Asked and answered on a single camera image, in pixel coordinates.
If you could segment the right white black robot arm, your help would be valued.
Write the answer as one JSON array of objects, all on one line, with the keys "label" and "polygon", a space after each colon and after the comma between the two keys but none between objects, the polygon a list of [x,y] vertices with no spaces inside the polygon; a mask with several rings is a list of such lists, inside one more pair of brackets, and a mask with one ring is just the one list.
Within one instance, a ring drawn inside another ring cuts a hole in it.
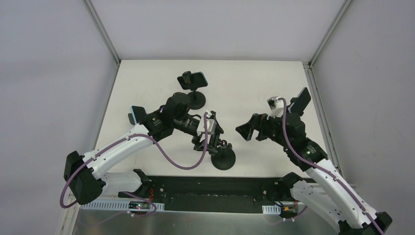
[{"label": "right white black robot arm", "polygon": [[236,127],[246,141],[254,131],[256,140],[270,139],[281,145],[290,161],[311,177],[326,193],[322,195],[300,176],[291,172],[283,177],[278,195],[289,201],[292,198],[313,210],[340,235],[383,235],[392,223],[385,211],[371,207],[347,183],[328,158],[325,151],[306,136],[305,124],[296,113],[282,117],[253,114],[250,120]]}]

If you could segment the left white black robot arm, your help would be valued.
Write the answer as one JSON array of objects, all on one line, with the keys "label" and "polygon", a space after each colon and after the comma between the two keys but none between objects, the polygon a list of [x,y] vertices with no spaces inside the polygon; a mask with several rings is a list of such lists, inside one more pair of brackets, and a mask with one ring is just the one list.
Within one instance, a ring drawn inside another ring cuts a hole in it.
[{"label": "left white black robot arm", "polygon": [[[197,168],[206,154],[214,155],[226,148],[226,140],[220,139],[223,129],[218,124],[216,113],[206,111],[202,116],[190,115],[190,97],[184,93],[174,93],[156,111],[147,113],[143,107],[132,106],[129,114],[133,128],[115,142],[84,154],[73,151],[65,163],[64,180],[66,184],[60,197],[60,206],[69,208],[73,204],[64,203],[64,195],[70,189],[75,202],[85,205],[102,193],[131,192],[137,198],[149,193],[148,180],[138,170],[128,173],[108,173],[116,164],[155,145],[162,155],[176,168],[192,170]],[[162,149],[159,142],[173,134],[174,130],[192,136],[193,149],[202,154],[192,166],[182,166],[174,162]]]}]

